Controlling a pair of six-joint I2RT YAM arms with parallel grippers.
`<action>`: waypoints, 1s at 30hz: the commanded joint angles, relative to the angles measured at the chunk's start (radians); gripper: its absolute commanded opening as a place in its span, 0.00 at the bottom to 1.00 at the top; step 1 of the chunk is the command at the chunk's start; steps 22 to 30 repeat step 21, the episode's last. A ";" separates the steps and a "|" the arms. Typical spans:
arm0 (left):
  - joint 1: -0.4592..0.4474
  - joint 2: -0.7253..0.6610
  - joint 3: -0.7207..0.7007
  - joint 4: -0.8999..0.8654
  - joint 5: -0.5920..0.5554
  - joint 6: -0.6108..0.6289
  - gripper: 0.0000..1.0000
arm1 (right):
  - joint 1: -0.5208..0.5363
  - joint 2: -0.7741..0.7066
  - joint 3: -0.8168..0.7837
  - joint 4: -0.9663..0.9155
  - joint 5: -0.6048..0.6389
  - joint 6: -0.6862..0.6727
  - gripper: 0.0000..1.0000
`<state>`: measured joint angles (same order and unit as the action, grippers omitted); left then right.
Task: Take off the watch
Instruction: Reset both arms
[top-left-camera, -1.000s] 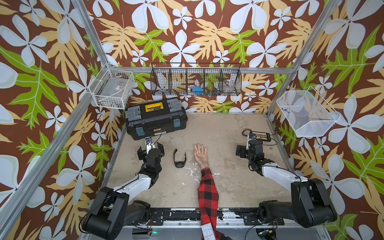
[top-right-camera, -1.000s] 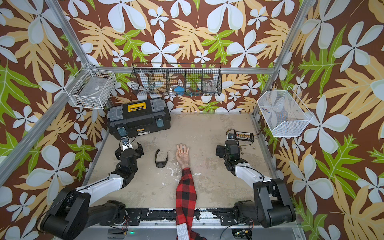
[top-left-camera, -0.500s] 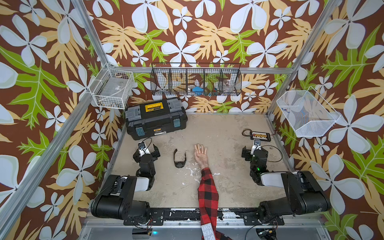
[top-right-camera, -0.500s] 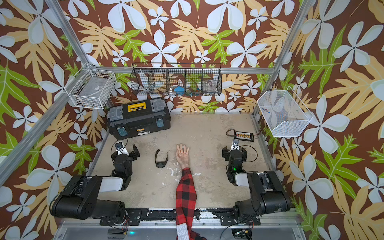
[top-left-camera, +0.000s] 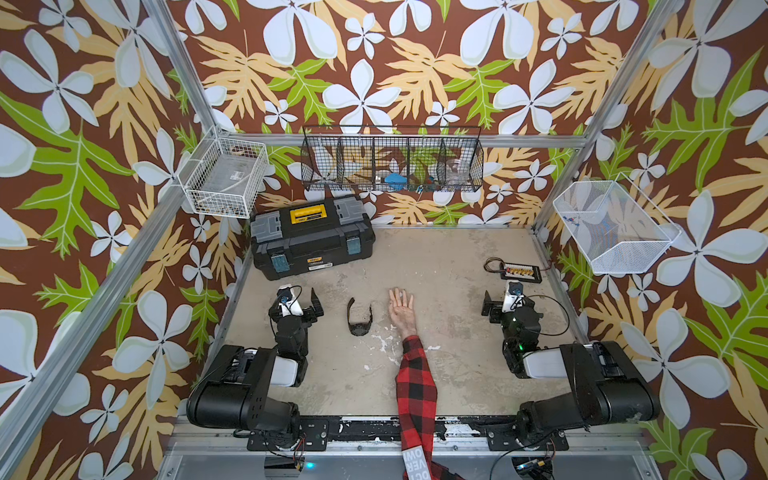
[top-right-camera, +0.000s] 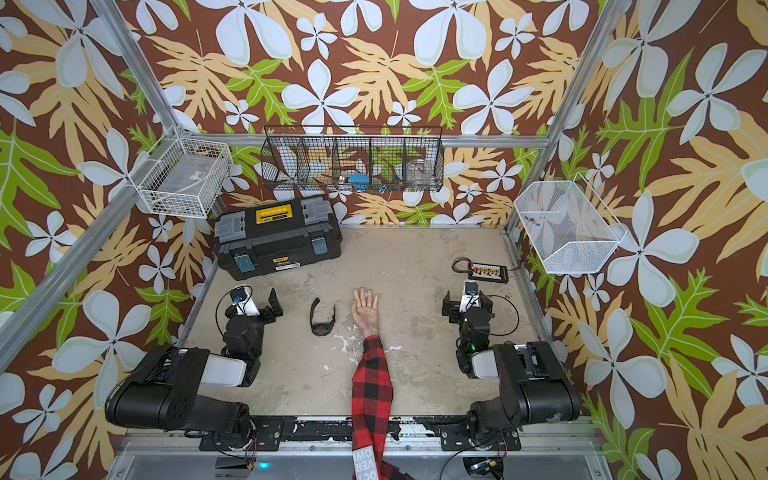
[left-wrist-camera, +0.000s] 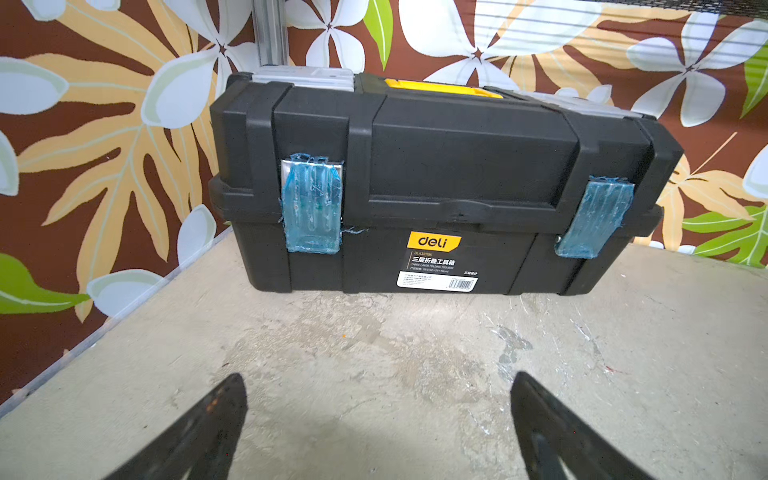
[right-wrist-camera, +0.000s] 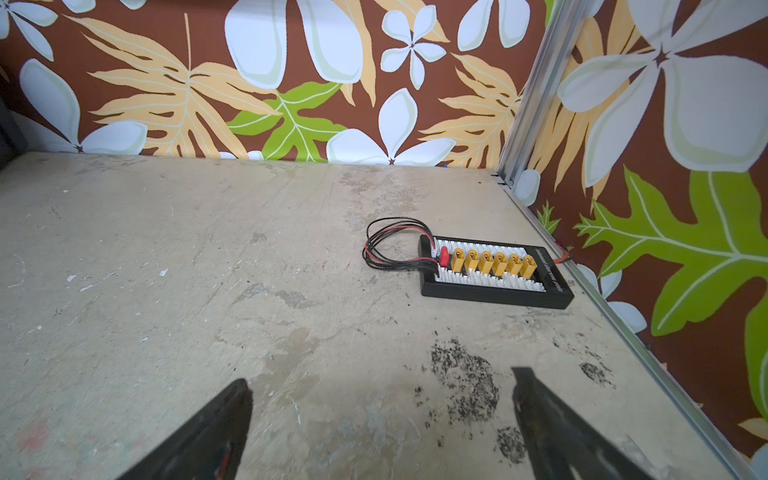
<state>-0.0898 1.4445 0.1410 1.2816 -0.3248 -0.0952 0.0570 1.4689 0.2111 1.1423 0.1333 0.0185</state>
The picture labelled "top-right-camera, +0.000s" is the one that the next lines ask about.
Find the black wrist watch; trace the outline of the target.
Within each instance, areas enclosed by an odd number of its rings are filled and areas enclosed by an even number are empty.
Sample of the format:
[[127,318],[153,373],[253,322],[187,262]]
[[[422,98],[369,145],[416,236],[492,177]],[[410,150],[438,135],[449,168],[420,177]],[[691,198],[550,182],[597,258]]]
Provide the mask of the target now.
[[333,331],[333,328],[336,323],[336,308],[332,309],[332,315],[329,321],[315,322],[314,321],[315,312],[319,304],[320,304],[320,298],[316,297],[310,306],[309,326],[310,326],[311,333],[313,335],[317,337],[324,337],[329,335]]

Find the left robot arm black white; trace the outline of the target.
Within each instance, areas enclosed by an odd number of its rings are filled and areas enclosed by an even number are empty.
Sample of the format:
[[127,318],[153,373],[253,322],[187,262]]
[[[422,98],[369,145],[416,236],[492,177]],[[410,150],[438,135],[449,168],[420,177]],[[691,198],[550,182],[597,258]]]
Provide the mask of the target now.
[[268,439],[249,407],[201,395],[203,385],[245,388],[253,384],[261,367],[264,328],[283,315],[277,292],[268,305],[252,300],[253,289],[240,285],[230,290],[220,330],[224,347],[216,354],[203,348],[156,347],[108,395],[105,418],[129,429],[177,431],[198,439],[203,451],[224,455],[249,454]]

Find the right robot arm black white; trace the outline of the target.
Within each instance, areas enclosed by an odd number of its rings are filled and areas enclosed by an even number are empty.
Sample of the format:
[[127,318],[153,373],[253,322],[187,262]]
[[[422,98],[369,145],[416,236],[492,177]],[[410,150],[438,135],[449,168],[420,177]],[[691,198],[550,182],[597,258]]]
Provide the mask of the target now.
[[546,341],[492,345],[491,298],[480,291],[459,300],[446,295],[442,315],[458,326],[456,359],[471,379],[495,379],[498,395],[473,403],[465,419],[438,427],[445,451],[506,446],[518,450],[526,425],[578,419],[581,403],[552,346]]

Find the forearm in red plaid sleeve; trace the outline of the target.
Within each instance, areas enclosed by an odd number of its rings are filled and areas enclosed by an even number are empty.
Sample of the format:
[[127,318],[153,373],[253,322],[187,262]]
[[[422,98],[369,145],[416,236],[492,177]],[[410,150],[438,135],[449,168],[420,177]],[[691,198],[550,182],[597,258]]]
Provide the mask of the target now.
[[352,378],[353,478],[411,479],[383,460],[394,390],[381,339],[377,335],[368,336],[363,347]]

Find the person's bare hand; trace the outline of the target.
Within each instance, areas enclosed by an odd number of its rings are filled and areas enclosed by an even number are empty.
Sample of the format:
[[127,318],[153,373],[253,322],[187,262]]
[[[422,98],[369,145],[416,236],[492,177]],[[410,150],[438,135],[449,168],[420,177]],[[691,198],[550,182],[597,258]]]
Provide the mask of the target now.
[[353,291],[352,317],[362,339],[378,336],[378,296],[370,289],[355,289]]

